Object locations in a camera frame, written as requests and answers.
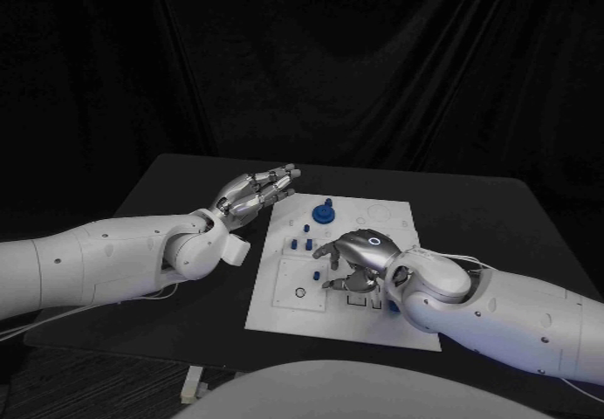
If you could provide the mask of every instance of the table surface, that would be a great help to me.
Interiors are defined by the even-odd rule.
[[[120,216],[187,214],[208,206],[241,173],[283,162],[160,155],[136,185]],[[601,300],[558,230],[523,182],[510,178],[441,175],[298,165],[296,190],[411,203],[421,246],[471,255],[503,271],[543,279]],[[219,263],[213,273],[180,284],[159,301],[127,301],[59,319],[25,336],[37,347],[75,348],[206,367],[254,371],[287,362],[349,360],[404,367],[463,382],[541,411],[604,416],[604,405],[551,377],[525,373],[441,335],[441,353],[244,329],[271,210],[238,235],[252,243],[241,267]],[[65,308],[43,311],[40,318]],[[601,397],[598,386],[581,385]]]

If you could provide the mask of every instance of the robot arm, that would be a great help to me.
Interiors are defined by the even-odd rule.
[[[0,319],[52,306],[131,299],[203,278],[221,259],[241,265],[251,245],[231,231],[293,194],[283,189],[300,174],[287,165],[239,176],[210,209],[189,215],[112,218],[50,237],[0,243]]]
[[[378,231],[347,235],[356,236],[355,247],[350,239],[340,238],[314,256],[333,248],[355,261],[358,271],[324,288],[356,291],[359,277],[369,284],[372,273],[383,279],[401,315],[425,333],[445,334],[470,350],[533,374],[604,385],[604,305],[598,301],[513,273],[464,271],[421,248],[392,251],[392,241]]]

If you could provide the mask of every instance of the white board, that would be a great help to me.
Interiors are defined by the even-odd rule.
[[[327,198],[336,217],[319,224],[311,210]],[[352,269],[342,260],[332,271],[329,256],[316,260],[311,253],[358,229],[391,236],[402,250],[419,245],[408,203],[296,194],[274,204],[245,328],[440,352],[438,334],[419,331],[391,310],[382,287],[369,294],[321,289],[327,279],[345,278]]]

